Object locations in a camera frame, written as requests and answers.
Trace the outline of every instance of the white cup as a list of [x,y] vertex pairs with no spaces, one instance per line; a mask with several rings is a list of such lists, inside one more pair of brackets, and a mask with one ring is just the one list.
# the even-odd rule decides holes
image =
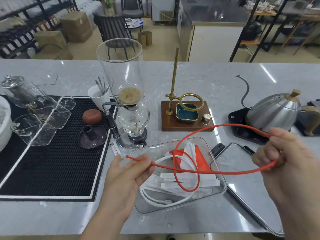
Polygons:
[[[110,102],[109,88],[105,86],[105,89],[108,92],[103,96],[98,85],[95,85],[88,90],[88,96],[101,111],[103,111],[102,104],[106,102]],[[105,108],[110,109],[111,105],[106,105]]]

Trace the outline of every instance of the black chair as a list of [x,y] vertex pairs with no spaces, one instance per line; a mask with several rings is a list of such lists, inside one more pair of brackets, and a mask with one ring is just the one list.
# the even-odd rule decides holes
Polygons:
[[122,16],[130,19],[141,19],[144,16],[141,0],[121,0]]
[[[94,23],[98,26],[102,41],[108,41],[112,39],[118,38],[127,38],[131,39],[132,35],[127,31],[127,24],[125,18],[123,16],[105,16],[98,13],[93,14]],[[128,59],[126,48],[132,47],[134,52],[134,42],[130,40],[113,40],[112,42],[106,43],[108,47],[108,57],[110,59],[110,48],[116,49],[124,49],[125,56]]]

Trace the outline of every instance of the red cable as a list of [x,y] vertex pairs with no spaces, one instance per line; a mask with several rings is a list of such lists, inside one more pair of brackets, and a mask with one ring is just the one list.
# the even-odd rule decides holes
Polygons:
[[[192,159],[192,157],[191,157],[188,153],[186,153],[186,152],[184,152],[184,151],[182,151],[182,150],[176,150],[176,151],[177,151],[177,152],[182,152],[182,153],[186,154],[186,155],[190,158],[190,160],[192,161],[193,165],[195,166],[195,169],[198,171],[197,164],[194,162],[194,160]],[[196,186],[194,189],[192,189],[192,190],[189,190],[189,189],[187,189],[187,188],[185,188],[185,187],[182,186],[182,184],[181,184],[181,183],[179,182],[179,180],[178,180],[176,171],[173,171],[173,174],[174,174],[174,178],[176,179],[178,185],[179,185],[180,188],[183,189],[184,191],[186,191],[186,192],[194,192],[194,191],[196,191],[196,190],[198,189],[198,187],[199,187],[199,185],[200,185],[200,174],[199,174],[199,173],[198,173],[198,183],[197,183],[197,186]]]
[[[257,168],[257,169],[253,169],[253,170],[248,170],[248,171],[241,171],[241,172],[219,172],[219,171],[198,171],[198,168],[197,166],[195,165],[195,162],[193,161],[193,159],[187,155],[193,162],[193,164],[195,165],[196,167],[196,171],[194,170],[187,170],[187,169],[180,169],[180,168],[175,168],[175,154],[176,152],[178,151],[178,147],[181,145],[182,141],[184,141],[185,139],[187,139],[188,137],[194,135],[195,133],[198,133],[198,132],[201,132],[201,131],[205,131],[207,129],[212,129],[212,128],[216,128],[216,127],[221,127],[221,126],[238,126],[238,127],[245,127],[245,128],[248,128],[248,129],[251,129],[253,130],[254,132],[257,132],[258,134],[261,134],[262,136],[264,137],[267,137],[269,138],[269,135],[267,133],[264,133],[262,132],[261,130],[258,130],[254,127],[251,127],[251,126],[248,126],[248,125],[243,125],[243,124],[219,124],[219,125],[214,125],[214,126],[209,126],[209,127],[205,127],[205,128],[202,128],[202,129],[199,129],[197,131],[194,131],[192,132],[191,134],[187,135],[186,137],[183,137],[181,141],[179,141],[179,143],[177,144],[176,148],[174,149],[173,151],[173,158],[172,158],[172,165],[173,167],[167,167],[167,166],[162,166],[162,165],[158,165],[156,164],[154,161],[151,162],[151,165],[154,165],[156,167],[159,167],[159,168],[165,168],[165,169],[170,169],[170,170],[173,170],[173,173],[174,173],[174,177],[178,183],[178,185],[185,191],[187,192],[193,192],[195,190],[198,189],[199,187],[199,184],[200,184],[200,174],[223,174],[223,175],[243,175],[243,174],[250,174],[250,173],[257,173],[257,172],[260,172],[260,171],[263,171],[265,169],[268,169],[268,168],[271,168],[273,167],[277,161],[272,161],[270,162],[269,164],[261,167],[261,168]],[[142,161],[141,159],[138,159],[138,158],[134,158],[134,157],[130,157],[128,155],[126,155],[126,158],[129,158],[129,159],[132,159],[132,160],[135,160],[135,161]],[[198,174],[198,184],[196,186],[196,188],[194,188],[193,190],[188,190],[186,188],[184,188],[181,183],[179,182],[178,180],[178,177],[176,175],[176,172],[185,172],[185,173],[197,173]]]

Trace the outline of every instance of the label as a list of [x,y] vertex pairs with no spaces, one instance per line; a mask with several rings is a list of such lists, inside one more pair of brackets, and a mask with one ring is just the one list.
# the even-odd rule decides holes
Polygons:
[[28,41],[26,40],[25,37],[21,36],[20,39],[22,40],[23,43],[25,43],[25,44],[28,43]]
[[16,43],[16,45],[18,45],[18,47],[22,46],[22,44],[19,42],[19,40],[15,39],[14,42]]
[[26,36],[28,37],[29,40],[32,40],[32,36],[30,33],[27,33]]
[[8,47],[10,48],[10,50],[14,51],[16,48],[12,45],[12,44],[8,44]]
[[7,48],[2,48],[2,50],[3,50],[7,55],[10,55],[10,52],[8,51]]

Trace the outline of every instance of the spoon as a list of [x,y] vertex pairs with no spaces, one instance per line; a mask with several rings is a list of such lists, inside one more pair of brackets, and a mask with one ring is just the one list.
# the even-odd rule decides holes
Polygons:
[[[101,85],[101,88],[102,88],[102,82],[101,82],[100,77],[98,77],[98,79],[99,79],[99,82],[100,82],[100,85]],[[102,89],[102,95],[104,95],[104,92],[105,92],[105,87],[103,87],[103,89]]]
[[104,94],[103,94],[102,88],[100,87],[100,85],[99,85],[99,83],[98,83],[98,81],[97,81],[97,80],[96,80],[96,84],[98,85],[98,88],[100,89],[101,94],[102,94],[102,96],[103,96]]

